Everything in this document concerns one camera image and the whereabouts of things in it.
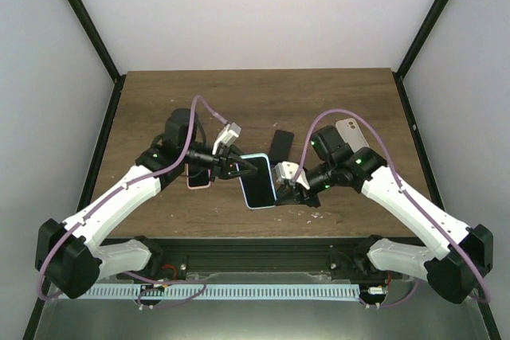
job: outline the robotic arm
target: robotic arm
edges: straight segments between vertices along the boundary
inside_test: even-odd
[[[239,157],[241,151],[233,142],[241,133],[235,123],[227,123],[214,145],[196,143],[196,125],[186,157],[172,171],[148,177],[131,186],[128,182],[174,163],[182,152],[186,140],[189,109],[177,109],[167,120],[162,143],[144,151],[135,165],[110,190],[91,205],[66,218],[61,224],[50,219],[39,229],[36,268],[55,243],[76,223],[80,223],[71,237],[58,250],[49,263],[45,276],[69,298],[83,295],[97,280],[126,271],[148,269],[151,275],[161,266],[161,250],[147,238],[137,237],[121,244],[101,246],[106,236],[138,206],[166,189],[184,172],[185,163],[209,169],[211,181],[215,178],[232,179],[257,172],[257,168]],[[85,220],[87,213],[99,206],[94,215]]]
[[[395,271],[427,280],[444,299],[461,303],[477,286],[474,274],[455,252],[449,242],[420,213],[402,193],[394,180],[386,160],[369,147],[353,152],[333,126],[316,131],[311,144],[324,161],[310,170],[304,170],[294,181],[298,164],[282,162],[277,165],[277,181],[283,185],[277,191],[277,205],[302,204],[319,207],[318,194],[332,186],[352,187],[380,204],[423,242],[425,247],[399,244],[382,237],[371,236],[366,247],[366,260],[359,262],[362,271],[370,267]],[[492,269],[492,234],[483,225],[471,229],[402,179],[402,189],[453,238],[469,255],[482,276]]]

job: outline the wooden tabletop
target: wooden tabletop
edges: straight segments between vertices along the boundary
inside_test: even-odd
[[[130,72],[120,98],[94,197],[122,177],[151,140],[163,132],[172,110],[189,107],[203,95],[212,108],[241,128],[236,144],[245,153],[267,153],[274,131],[295,133],[291,161],[298,162],[314,118],[334,107],[364,117],[382,136],[398,172],[428,196],[425,179],[398,98],[391,71],[299,69],[246,71]],[[221,124],[198,109],[209,142]],[[344,115],[324,118],[334,124]],[[381,150],[362,128],[371,147]],[[308,150],[307,167],[319,163]],[[238,180],[217,180],[209,189],[188,190],[179,178],[140,206],[112,236],[384,236],[410,235],[385,209],[354,190],[332,188],[320,195],[322,207],[302,205],[249,210]]]

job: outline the gray wall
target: gray wall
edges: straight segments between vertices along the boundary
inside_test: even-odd
[[[433,0],[84,0],[120,71],[391,67]]]
[[[112,90],[65,0],[2,0],[0,333],[35,303],[37,230],[76,211]]]
[[[495,236],[487,281],[510,338],[510,2],[451,0],[406,89],[447,210]]]

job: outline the black metal frame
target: black metal frame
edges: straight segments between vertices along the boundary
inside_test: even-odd
[[[84,31],[87,33],[94,49],[97,51],[104,67],[107,69],[110,77],[115,83],[106,116],[104,117],[103,126],[100,130],[96,149],[92,157],[92,162],[88,170],[86,182],[81,194],[78,209],[83,209],[90,203],[92,192],[96,184],[97,175],[99,173],[100,164],[104,155],[104,150],[108,142],[108,136],[112,128],[113,119],[115,117],[117,105],[120,101],[120,95],[126,76],[121,76],[110,57],[92,19],[88,15],[86,8],[81,0],[68,0],[73,8],[78,20],[82,24]],[[441,12],[444,10],[449,0],[434,0],[429,13],[426,15],[422,26],[420,27],[413,43],[411,44],[407,54],[405,55],[397,72],[394,72],[394,80],[398,89],[398,95],[402,102],[410,132],[413,137],[416,151],[425,175],[426,183],[430,192],[431,200],[434,204],[443,207],[441,195],[437,188],[437,184],[430,167],[430,162],[423,146],[422,138],[418,129],[418,125],[414,119],[414,114],[410,102],[407,98],[404,78],[409,72],[411,65],[414,63],[421,48],[430,35],[436,21],[439,19]],[[407,243],[416,243],[416,238],[398,238],[399,241]],[[359,238],[327,238],[327,239],[211,239],[211,240],[160,240],[160,244],[165,248],[170,248],[172,253],[178,252],[181,256],[193,256],[193,263],[190,265],[195,271],[205,270],[248,270],[250,267],[255,268],[273,268],[280,267],[293,271],[319,271],[319,268],[327,268],[331,263],[331,256],[335,254],[330,247],[339,249],[341,252],[351,252],[352,249],[360,243]],[[253,261],[257,257],[253,254],[261,253],[265,256],[260,257],[261,262],[249,266],[247,263],[239,264],[241,255],[249,256]],[[215,261],[209,260],[208,254],[215,254]],[[27,326],[24,338],[31,339],[34,337],[39,319],[41,317],[44,302],[38,300]],[[488,305],[481,304],[480,310],[484,318],[485,325],[492,340],[501,339],[494,318]]]

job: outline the smartphone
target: smartphone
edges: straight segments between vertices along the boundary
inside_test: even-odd
[[[288,160],[293,140],[294,133],[291,131],[281,131],[278,129],[274,132],[273,141],[268,153],[269,163],[272,166]]]
[[[242,193],[249,209],[274,207],[277,193],[274,189],[273,175],[267,154],[244,154],[241,156],[257,168],[255,175],[241,176]]]
[[[343,141],[349,144],[353,152],[358,151],[362,147],[369,147],[355,119],[341,119],[336,122],[335,126]]]
[[[210,170],[186,164],[186,183],[188,189],[206,189],[210,186]]]

